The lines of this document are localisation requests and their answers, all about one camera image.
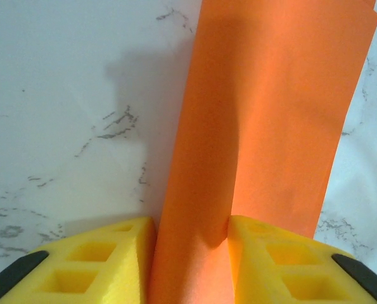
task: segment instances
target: orange paper sheet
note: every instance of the orange paper sheet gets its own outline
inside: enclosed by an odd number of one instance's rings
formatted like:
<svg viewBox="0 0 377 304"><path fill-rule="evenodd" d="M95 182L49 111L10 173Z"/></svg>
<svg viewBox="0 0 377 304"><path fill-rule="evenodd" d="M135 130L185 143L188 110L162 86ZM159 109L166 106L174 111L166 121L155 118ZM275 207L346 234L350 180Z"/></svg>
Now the orange paper sheet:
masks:
<svg viewBox="0 0 377 304"><path fill-rule="evenodd" d="M150 303L233 303L228 216L313 236L372 0L203 0Z"/></svg>

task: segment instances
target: white marble surface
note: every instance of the white marble surface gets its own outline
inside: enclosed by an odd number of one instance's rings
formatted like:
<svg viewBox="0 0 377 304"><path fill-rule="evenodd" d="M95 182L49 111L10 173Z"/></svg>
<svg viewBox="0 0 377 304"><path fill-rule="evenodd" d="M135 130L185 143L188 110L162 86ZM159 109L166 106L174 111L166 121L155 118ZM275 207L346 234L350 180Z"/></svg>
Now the white marble surface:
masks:
<svg viewBox="0 0 377 304"><path fill-rule="evenodd" d="M199 10L0 1L0 270L65 235L158 220ZM377 272L377 32L316 239Z"/></svg>

